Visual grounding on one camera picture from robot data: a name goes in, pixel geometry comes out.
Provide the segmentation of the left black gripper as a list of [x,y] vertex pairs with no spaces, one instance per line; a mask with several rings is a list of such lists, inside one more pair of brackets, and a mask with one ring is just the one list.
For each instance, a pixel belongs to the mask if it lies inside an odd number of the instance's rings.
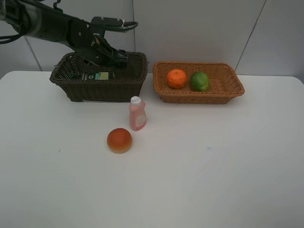
[[112,48],[104,39],[105,30],[69,22],[67,43],[80,57],[96,65],[126,68],[128,53]]

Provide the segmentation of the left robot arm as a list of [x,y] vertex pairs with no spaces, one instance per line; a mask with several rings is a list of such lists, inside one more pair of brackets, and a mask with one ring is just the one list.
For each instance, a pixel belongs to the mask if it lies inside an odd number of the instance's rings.
[[1,44],[28,36],[65,45],[94,65],[124,67],[127,63],[126,51],[111,47],[104,38],[106,31],[123,32],[130,28],[131,24],[122,19],[93,17],[86,22],[39,0],[2,0],[0,19],[17,32],[2,36]]

